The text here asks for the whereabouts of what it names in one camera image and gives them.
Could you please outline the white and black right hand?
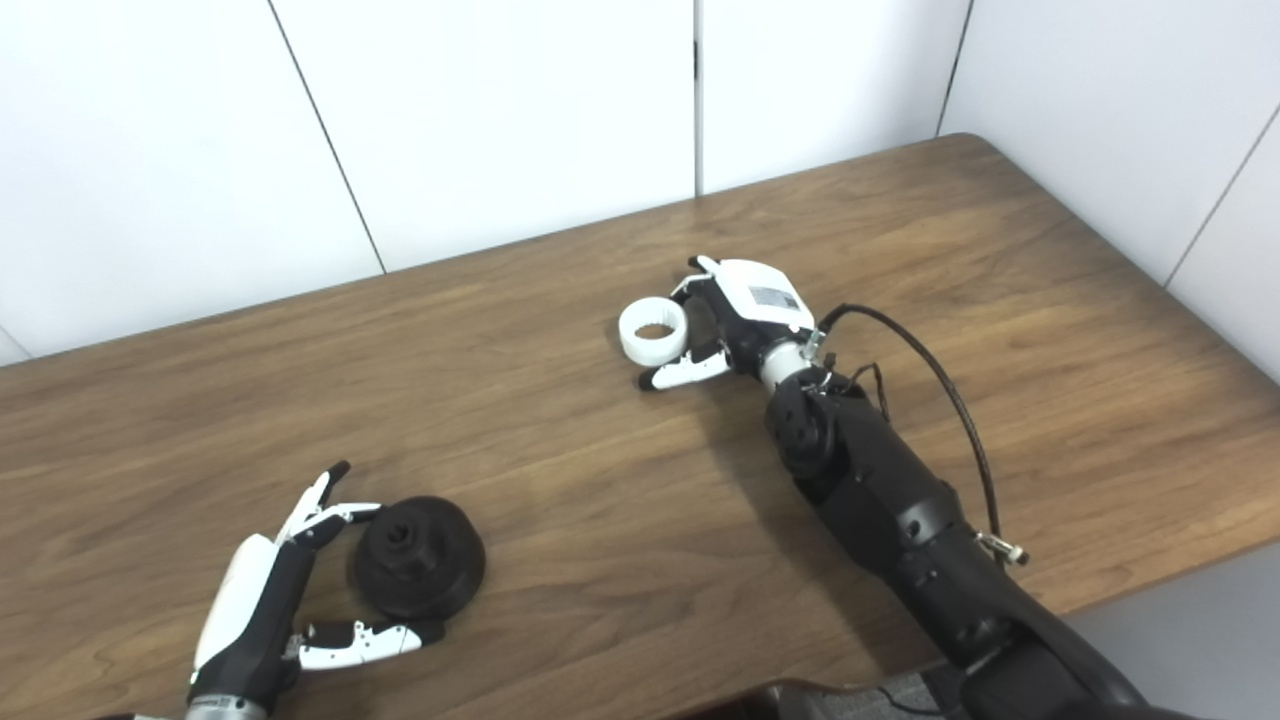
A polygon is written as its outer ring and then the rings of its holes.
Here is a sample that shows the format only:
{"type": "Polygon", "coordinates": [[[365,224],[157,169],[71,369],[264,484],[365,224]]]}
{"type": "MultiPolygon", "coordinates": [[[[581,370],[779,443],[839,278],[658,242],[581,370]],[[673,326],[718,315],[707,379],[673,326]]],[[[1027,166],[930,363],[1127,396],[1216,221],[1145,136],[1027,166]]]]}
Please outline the white and black right hand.
{"type": "Polygon", "coordinates": [[[814,315],[782,270],[707,255],[689,264],[695,274],[667,297],[643,300],[646,323],[669,327],[677,346],[644,363],[640,391],[662,392],[733,373],[759,380],[772,395],[791,375],[815,365],[805,348],[817,328],[814,315]],[[713,334],[700,343],[689,342],[691,301],[710,314],[713,334]]]}

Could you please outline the white and black left hand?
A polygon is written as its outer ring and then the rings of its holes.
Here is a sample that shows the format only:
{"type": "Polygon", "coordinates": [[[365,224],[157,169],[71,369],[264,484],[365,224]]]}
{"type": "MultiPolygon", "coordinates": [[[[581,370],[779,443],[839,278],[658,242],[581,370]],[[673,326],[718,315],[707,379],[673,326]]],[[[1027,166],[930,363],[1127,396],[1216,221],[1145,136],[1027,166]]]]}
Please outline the white and black left hand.
{"type": "Polygon", "coordinates": [[[319,551],[347,527],[371,521],[381,503],[329,502],[349,462],[310,484],[269,537],[248,536],[236,550],[195,652],[188,719],[270,719],[305,673],[356,667],[435,644],[440,621],[383,620],[294,625],[319,551]]]}

